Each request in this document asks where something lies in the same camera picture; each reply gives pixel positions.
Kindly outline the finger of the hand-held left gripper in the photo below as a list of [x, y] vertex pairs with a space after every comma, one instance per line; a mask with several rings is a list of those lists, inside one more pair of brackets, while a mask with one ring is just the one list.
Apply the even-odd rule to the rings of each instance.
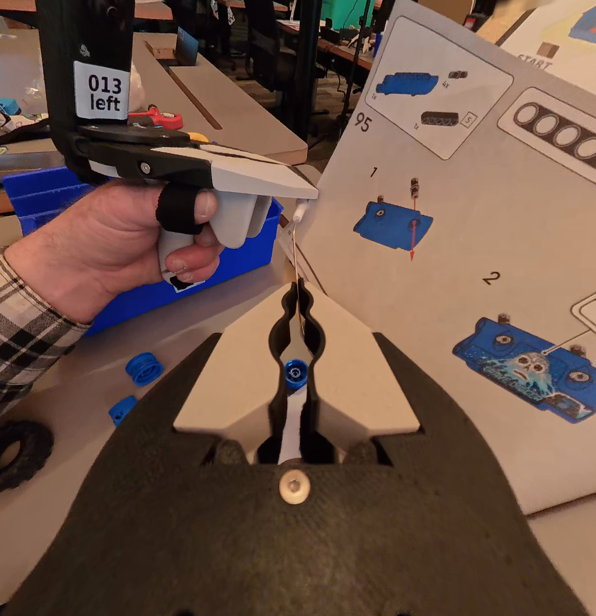
[[219, 144], [202, 145], [202, 168], [209, 163], [212, 179], [308, 179], [299, 169], [273, 158]]
[[253, 153], [220, 145], [157, 147], [153, 151], [209, 163], [212, 186], [219, 191], [298, 199], [319, 195], [317, 186], [294, 167]]

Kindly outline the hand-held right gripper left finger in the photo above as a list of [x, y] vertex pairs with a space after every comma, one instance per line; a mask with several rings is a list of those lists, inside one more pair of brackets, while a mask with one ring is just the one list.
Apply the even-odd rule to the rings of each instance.
[[287, 416], [281, 355], [291, 341], [297, 285], [288, 283], [228, 326], [173, 427], [234, 441], [280, 439]]

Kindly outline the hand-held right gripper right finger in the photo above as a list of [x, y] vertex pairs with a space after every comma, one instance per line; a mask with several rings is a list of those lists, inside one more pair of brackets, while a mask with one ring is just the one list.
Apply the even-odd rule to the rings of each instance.
[[420, 428], [370, 327], [304, 281], [300, 314], [313, 356], [307, 391], [316, 432], [324, 438], [372, 438]]

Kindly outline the blue curved panel piece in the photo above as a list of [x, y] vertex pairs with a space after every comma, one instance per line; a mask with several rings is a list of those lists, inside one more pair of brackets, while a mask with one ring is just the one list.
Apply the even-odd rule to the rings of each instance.
[[138, 400], [135, 396], [127, 396], [116, 404], [114, 404], [108, 411], [109, 417], [115, 427], [118, 427], [125, 417], [132, 411], [137, 405]]

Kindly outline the instruction booklet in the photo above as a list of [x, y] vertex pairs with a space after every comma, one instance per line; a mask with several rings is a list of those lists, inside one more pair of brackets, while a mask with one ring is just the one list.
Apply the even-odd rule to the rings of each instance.
[[297, 230], [532, 513], [596, 493], [596, 96], [398, 1]]

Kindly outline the person's left forearm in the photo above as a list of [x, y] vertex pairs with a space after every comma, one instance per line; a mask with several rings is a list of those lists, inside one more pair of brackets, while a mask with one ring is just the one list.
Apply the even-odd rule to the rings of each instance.
[[0, 417], [21, 402], [92, 323], [73, 321], [16, 274], [0, 248]]

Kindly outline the grey background desk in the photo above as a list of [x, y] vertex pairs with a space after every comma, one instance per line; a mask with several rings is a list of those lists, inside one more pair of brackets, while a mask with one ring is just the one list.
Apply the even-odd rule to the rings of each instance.
[[198, 55], [194, 66], [164, 67], [173, 59], [176, 35], [136, 33], [132, 61], [143, 87], [142, 108], [180, 114], [186, 132], [290, 165], [307, 159], [307, 144], [234, 81]]

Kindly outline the person's left hand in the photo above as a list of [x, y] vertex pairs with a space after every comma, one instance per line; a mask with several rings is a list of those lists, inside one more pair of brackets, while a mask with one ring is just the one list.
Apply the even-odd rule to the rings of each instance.
[[164, 270], [184, 283], [206, 280], [223, 250], [208, 224], [217, 198], [209, 190], [198, 193], [194, 222], [204, 225], [201, 233], [160, 267], [155, 211], [162, 188], [111, 181], [13, 243], [5, 259], [48, 305], [79, 323], [94, 320], [120, 293], [161, 281]]

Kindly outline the blue wheel rim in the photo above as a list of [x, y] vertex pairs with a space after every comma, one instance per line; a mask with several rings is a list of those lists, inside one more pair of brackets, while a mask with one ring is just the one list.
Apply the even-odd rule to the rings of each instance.
[[291, 359], [284, 365], [284, 373], [289, 391], [302, 389], [308, 380], [308, 364], [298, 358]]
[[142, 352], [125, 365], [125, 373], [137, 387], [148, 386], [164, 372], [163, 364], [151, 352]]

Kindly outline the red hand clamp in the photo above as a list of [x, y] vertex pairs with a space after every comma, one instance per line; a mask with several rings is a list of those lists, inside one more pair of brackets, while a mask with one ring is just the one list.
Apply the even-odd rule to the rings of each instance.
[[129, 113], [127, 123], [134, 127], [165, 130], [181, 130], [184, 125], [179, 113], [162, 112], [154, 105], [149, 105], [146, 112]]

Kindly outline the black steel pole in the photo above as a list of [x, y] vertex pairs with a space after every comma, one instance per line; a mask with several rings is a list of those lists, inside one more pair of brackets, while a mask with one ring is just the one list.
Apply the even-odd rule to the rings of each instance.
[[297, 60], [292, 99], [292, 130], [303, 141], [308, 139], [313, 109], [317, 42], [322, 1], [301, 1]]

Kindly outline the blue storage bin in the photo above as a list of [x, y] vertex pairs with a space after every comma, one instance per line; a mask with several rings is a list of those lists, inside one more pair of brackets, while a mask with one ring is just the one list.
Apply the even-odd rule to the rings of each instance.
[[[20, 222], [23, 236], [30, 235], [56, 218], [93, 189], [91, 185], [80, 182], [65, 166], [4, 175], [1, 181]], [[181, 291], [162, 281], [122, 293], [97, 315], [87, 335], [99, 333], [268, 265], [282, 211], [281, 204], [273, 198], [260, 233], [246, 239], [238, 249], [225, 248], [210, 279]]]

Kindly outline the green bin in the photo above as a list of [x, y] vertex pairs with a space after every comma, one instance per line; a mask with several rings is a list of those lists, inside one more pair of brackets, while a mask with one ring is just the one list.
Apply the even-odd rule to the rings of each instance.
[[320, 17], [320, 25], [325, 25], [325, 20], [332, 20], [332, 28], [349, 28], [360, 26], [360, 19], [364, 15], [365, 6], [369, 3], [369, 11], [365, 25], [371, 25], [372, 14], [379, 7], [380, 1], [323, 1]]

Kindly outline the black rubber tyre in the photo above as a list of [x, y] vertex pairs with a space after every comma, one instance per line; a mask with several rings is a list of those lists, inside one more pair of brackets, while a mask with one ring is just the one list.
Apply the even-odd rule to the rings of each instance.
[[33, 478], [53, 448], [54, 435], [44, 424], [21, 420], [0, 425], [0, 493]]

